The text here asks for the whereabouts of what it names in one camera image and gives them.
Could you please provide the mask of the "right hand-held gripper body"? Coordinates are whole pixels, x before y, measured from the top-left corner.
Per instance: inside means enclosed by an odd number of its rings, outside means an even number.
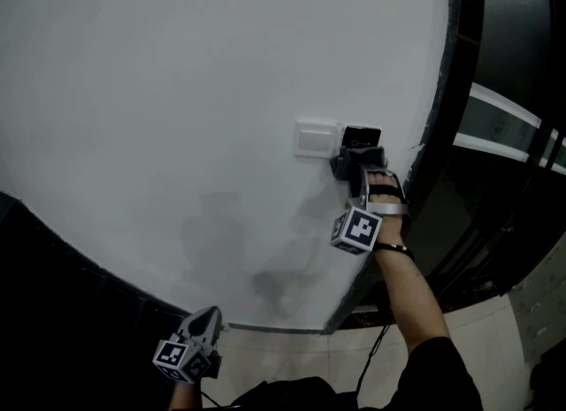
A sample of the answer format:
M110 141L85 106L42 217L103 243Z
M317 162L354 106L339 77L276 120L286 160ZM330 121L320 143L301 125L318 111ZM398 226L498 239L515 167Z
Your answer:
M349 207L335 219L331 232L330 245L352 255L362 255L374 250L384 217L402 217L408 225L411 221L409 203L401 187L401 183L393 171L366 164L369 173L382 173L395 178L398 187L371 186L368 181L367 190L371 194L397 195L401 203L376 203L368 198L366 207Z

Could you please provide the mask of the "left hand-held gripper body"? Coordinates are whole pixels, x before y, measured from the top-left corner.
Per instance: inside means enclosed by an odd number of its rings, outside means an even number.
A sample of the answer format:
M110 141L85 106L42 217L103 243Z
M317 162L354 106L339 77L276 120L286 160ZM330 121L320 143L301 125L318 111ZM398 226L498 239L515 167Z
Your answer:
M197 384L205 377L218 377L221 356L210 344L173 333L159 341L152 362L170 379Z

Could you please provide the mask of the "person's right hand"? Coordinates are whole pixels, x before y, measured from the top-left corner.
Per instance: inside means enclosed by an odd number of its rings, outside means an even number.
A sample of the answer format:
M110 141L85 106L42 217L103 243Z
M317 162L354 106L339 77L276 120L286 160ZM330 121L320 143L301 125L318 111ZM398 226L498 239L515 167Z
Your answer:
M369 173L368 181L371 186L389 186L397 188L398 184L392 176L382 173ZM402 201L397 195L392 194L371 194L369 196L371 202L401 203Z

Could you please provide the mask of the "white locker cabinet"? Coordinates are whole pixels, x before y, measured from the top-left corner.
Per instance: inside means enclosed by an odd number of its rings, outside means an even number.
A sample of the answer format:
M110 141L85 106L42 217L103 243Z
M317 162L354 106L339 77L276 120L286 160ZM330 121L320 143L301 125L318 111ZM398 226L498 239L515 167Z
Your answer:
M566 233L509 292L509 300L526 362L566 339Z

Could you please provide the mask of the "black exit button panel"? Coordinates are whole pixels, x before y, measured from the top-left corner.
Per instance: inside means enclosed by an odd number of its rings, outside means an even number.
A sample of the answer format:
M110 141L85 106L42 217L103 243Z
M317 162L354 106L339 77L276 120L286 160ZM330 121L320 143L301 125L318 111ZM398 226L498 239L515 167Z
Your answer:
M376 148L379 145L381 129L365 126L346 126L341 146L348 149Z

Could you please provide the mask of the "person's black clothing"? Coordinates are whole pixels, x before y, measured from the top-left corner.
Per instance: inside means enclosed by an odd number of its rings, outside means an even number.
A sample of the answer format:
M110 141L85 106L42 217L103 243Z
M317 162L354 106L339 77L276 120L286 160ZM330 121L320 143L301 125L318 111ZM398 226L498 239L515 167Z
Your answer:
M480 394L454 343L426 340L409 355L393 397L382 408L359 407L320 377L262 382L232 405L253 411L483 411Z

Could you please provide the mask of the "grey fuzzy cloth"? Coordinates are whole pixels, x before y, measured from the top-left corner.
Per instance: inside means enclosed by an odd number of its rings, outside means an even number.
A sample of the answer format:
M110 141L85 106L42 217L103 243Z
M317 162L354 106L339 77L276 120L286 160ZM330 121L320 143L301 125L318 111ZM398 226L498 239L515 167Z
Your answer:
M359 171L361 164L386 168L388 161L383 147L346 148L342 146L339 154L329 160L332 174L338 181L349 181Z

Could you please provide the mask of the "person's left forearm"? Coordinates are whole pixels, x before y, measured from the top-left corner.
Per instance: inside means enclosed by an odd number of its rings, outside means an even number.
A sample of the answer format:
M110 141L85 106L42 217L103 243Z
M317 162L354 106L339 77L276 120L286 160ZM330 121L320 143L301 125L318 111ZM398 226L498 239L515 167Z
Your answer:
M168 411L202 408L203 399L200 382L196 384L177 382L175 384Z

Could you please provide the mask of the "person's right forearm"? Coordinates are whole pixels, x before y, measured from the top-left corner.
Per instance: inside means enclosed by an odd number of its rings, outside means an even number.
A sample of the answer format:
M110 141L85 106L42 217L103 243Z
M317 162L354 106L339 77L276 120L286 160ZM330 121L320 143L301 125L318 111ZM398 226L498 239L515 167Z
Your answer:
M429 339L448 338L450 334L439 303L414 261L402 252L387 249L376 251L374 256L408 351Z

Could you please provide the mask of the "white wall light switch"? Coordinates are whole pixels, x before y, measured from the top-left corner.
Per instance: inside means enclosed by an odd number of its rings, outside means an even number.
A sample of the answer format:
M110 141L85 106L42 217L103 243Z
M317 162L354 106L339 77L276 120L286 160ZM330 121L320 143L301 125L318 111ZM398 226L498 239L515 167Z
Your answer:
M295 121L293 155L330 159L338 154L345 126L329 119L300 118Z

